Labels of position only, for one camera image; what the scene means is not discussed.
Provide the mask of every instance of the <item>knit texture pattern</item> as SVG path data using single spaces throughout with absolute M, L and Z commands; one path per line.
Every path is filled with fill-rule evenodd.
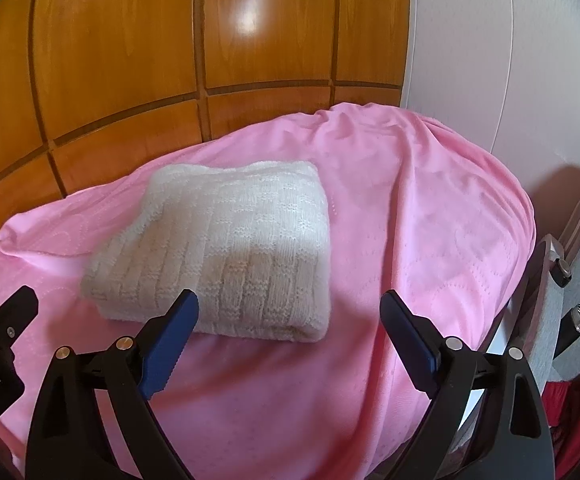
M 138 218 L 94 254 L 81 292 L 104 317 L 145 322 L 189 288 L 195 332 L 311 342 L 329 322 L 329 253 L 309 162 L 177 164 L 152 175 Z

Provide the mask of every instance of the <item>red garment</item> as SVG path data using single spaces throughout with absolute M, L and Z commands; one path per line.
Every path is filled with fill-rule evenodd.
M 573 381 L 547 383 L 542 400 L 551 427 L 559 480 L 580 462 L 580 375 Z

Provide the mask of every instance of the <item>pink cloth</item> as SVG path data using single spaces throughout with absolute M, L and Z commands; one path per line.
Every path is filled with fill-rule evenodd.
M 478 346 L 534 246 L 532 204 L 503 164 L 437 121 L 340 104 L 162 156 L 4 225 L 0 304 L 23 284 L 40 300 L 14 345 L 26 392 L 0 420 L 14 453 L 24 453 L 55 348 L 96 351 L 140 328 L 102 319 L 78 290 L 88 255 L 134 218 L 152 172 L 257 160 L 319 170 L 331 222 L 329 331 L 314 344 L 193 335 L 151 402 L 163 430 L 198 480 L 359 480 L 412 435 L 427 398 L 380 326 L 381 293 L 395 288 L 441 333 Z M 110 402 L 100 403 L 120 465 L 136 472 Z

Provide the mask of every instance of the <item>knitted sweater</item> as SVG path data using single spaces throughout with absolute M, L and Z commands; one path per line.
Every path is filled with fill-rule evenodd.
M 153 174 L 138 218 L 94 255 L 81 291 L 104 317 L 145 321 L 189 288 L 197 332 L 316 341 L 328 282 L 327 200 L 312 164 L 179 164 Z

